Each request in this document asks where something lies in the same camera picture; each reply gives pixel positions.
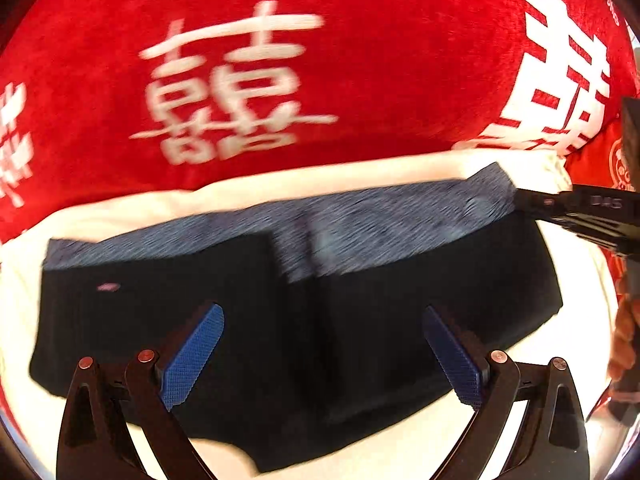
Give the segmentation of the person's right hand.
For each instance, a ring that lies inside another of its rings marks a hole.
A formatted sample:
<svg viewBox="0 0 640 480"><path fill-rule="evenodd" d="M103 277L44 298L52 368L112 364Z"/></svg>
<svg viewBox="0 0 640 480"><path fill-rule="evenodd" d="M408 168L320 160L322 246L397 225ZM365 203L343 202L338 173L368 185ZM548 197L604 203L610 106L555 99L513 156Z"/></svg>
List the person's right hand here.
<svg viewBox="0 0 640 480"><path fill-rule="evenodd" d="M611 339L611 352L608 359L608 377L618 382L627 370L631 370L637 359L632 341L639 327L639 300L628 292L627 275L616 283L616 292L620 296L614 330Z"/></svg>

